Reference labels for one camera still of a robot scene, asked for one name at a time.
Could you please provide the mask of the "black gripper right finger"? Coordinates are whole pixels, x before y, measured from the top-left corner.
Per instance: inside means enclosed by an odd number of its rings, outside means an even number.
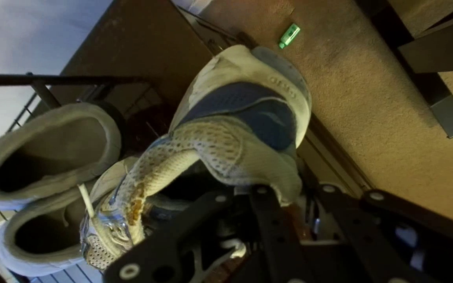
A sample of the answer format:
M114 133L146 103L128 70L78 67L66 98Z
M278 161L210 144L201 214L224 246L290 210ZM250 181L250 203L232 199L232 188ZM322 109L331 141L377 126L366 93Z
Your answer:
M314 235L344 244L366 283L453 283L453 221L372 189L360 199L316 189Z

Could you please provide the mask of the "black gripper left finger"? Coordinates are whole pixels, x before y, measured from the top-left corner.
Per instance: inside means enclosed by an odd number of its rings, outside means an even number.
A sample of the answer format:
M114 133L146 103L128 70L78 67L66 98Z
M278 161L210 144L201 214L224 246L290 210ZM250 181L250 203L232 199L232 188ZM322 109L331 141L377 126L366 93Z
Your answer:
M309 283L305 252L267 186L215 188L103 273L103 283L202 283L246 248L226 283Z

